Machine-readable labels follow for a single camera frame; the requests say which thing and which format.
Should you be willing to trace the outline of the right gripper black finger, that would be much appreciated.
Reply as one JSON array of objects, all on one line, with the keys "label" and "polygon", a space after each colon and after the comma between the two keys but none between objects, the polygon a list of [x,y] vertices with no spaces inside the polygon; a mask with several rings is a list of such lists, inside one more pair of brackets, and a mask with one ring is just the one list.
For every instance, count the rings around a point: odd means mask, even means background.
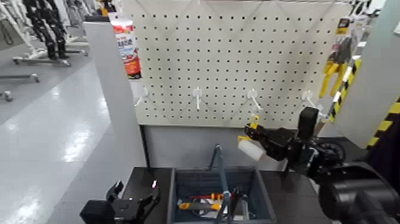
[{"label": "right gripper black finger", "polygon": [[245,125],[244,133],[251,139],[268,139],[271,130],[266,129],[264,126],[256,125],[255,123],[248,123]]},{"label": "right gripper black finger", "polygon": [[261,140],[261,146],[265,150],[266,154],[271,157],[272,159],[276,161],[281,161],[282,160],[282,154],[280,151],[280,147],[275,144],[274,142],[271,142],[269,139],[262,139]]}]

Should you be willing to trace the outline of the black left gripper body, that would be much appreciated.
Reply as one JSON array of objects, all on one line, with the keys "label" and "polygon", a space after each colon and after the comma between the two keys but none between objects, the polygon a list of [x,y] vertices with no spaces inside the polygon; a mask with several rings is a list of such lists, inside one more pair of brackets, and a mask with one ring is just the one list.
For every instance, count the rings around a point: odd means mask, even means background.
[{"label": "black left gripper body", "polygon": [[132,200],[89,200],[80,212],[86,224],[144,223],[145,210]]}]

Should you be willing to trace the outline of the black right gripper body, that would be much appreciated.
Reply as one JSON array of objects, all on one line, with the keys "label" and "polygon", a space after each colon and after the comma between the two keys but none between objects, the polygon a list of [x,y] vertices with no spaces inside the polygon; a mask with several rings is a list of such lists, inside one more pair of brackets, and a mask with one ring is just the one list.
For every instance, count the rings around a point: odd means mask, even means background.
[{"label": "black right gripper body", "polygon": [[300,141],[297,138],[297,131],[289,129],[271,130],[268,138],[280,147],[282,160],[297,161],[300,156]]}]

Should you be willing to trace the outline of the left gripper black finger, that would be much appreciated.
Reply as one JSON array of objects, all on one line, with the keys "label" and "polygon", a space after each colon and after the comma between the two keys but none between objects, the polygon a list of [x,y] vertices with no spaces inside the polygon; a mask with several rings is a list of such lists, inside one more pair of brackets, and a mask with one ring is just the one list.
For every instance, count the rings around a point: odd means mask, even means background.
[{"label": "left gripper black finger", "polygon": [[123,190],[124,184],[122,181],[117,181],[106,193],[107,201],[119,200],[119,194]]},{"label": "left gripper black finger", "polygon": [[161,201],[161,190],[159,187],[152,188],[152,193],[146,198],[140,199],[137,209],[137,216],[149,216],[153,209]]}]

